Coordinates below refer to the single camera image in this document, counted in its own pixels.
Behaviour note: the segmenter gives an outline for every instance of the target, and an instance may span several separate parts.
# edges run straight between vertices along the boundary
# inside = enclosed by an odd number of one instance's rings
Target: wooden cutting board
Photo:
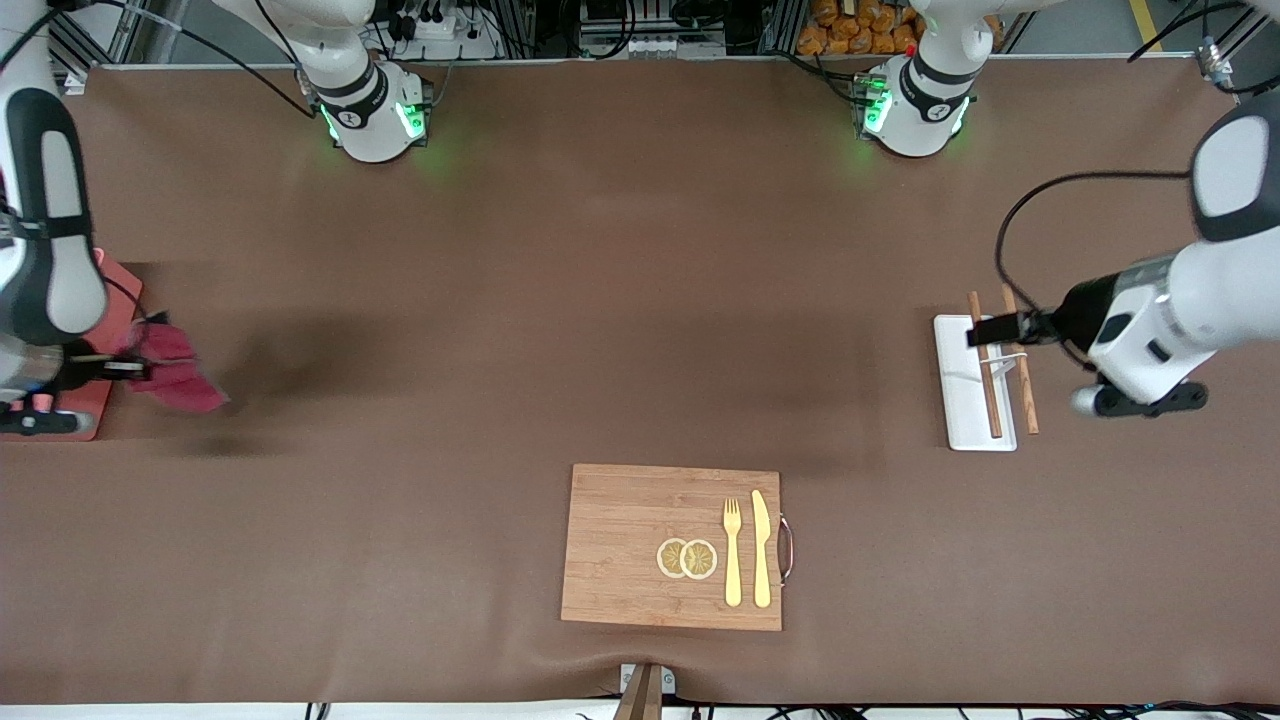
[[[755,527],[751,491],[764,496],[773,532],[765,542],[772,602],[756,607]],[[724,602],[728,539],[726,498],[737,498],[742,530],[737,537],[742,603]],[[782,629],[782,575],[778,569],[777,473],[701,470],[643,465],[575,465],[564,550],[561,620],[714,628]],[[704,580],[668,578],[658,568],[667,538],[709,541],[718,557]]]

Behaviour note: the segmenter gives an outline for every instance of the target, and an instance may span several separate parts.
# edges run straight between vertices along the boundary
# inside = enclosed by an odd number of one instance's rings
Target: brown table surface
[[[1024,191],[1185,167],[1229,104],[1181,60],[980,92],[905,160],[781,61],[461,68],[369,167],[243,73],[95,72],[97,237],[234,402],[4,447],[0,701],[532,700],[636,660],[703,701],[1280,701],[1280,352],[1102,421],[1039,350],[1043,434],[957,454],[931,329],[998,304]],[[1185,197],[1057,190],[1010,266],[1053,302],[1192,241]],[[780,470],[785,630],[562,623],[573,462]]]

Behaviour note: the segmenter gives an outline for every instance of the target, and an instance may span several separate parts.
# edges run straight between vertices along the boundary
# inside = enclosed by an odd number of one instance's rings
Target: gold fork
[[[730,607],[742,603],[742,575],[737,569],[737,533],[742,529],[742,512],[733,498],[724,501],[724,534],[728,536],[728,566],[724,569],[724,602]]]

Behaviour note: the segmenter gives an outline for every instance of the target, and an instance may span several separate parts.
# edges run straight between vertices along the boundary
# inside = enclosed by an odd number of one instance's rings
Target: cutting board handle
[[[796,538],[795,533],[791,532],[791,523],[787,523],[787,516],[778,514],[778,529],[787,534],[787,569],[782,571],[782,582],[778,587],[787,587],[787,578],[791,577],[791,570],[796,566]],[[782,565],[782,543],[778,543],[778,565]]]

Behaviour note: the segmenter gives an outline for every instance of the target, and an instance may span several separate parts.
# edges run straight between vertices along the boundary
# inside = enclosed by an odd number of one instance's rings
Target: pink towel
[[[142,333],[136,352],[151,365],[151,379],[128,380],[129,389],[151,393],[169,407],[187,413],[211,413],[227,402],[223,391],[200,372],[187,333],[157,322],[136,323],[129,329],[129,334],[116,341],[114,354],[131,348],[136,341],[132,333]]]

